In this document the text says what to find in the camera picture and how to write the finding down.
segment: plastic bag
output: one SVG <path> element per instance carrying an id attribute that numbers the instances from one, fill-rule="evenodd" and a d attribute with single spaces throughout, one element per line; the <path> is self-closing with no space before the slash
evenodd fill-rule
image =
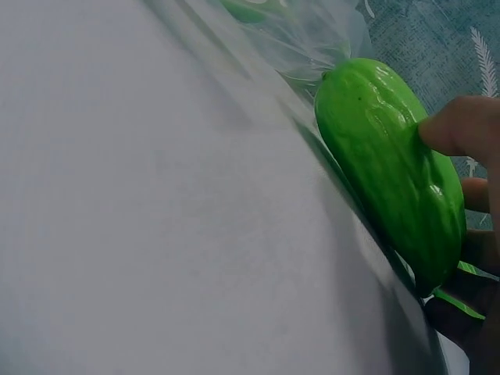
<path id="1" fill-rule="evenodd" d="M 143 2 L 257 123 L 272 122 L 278 105 L 313 130 L 322 72 L 372 55 L 358 0 Z M 249 103 L 247 90 L 261 91 L 262 101 Z"/>

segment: green vegetable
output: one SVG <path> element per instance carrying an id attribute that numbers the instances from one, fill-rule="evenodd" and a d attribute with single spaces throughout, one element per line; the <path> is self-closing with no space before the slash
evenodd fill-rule
<path id="1" fill-rule="evenodd" d="M 418 135 L 425 109 L 388 66 L 351 59 L 323 75 L 315 113 L 368 220 L 427 297 L 456 269 L 466 220 L 452 161 Z"/>
<path id="2" fill-rule="evenodd" d="M 260 23 L 266 19 L 269 6 L 248 2 L 247 0 L 220 0 L 223 7 L 238 21 L 242 23 Z"/>

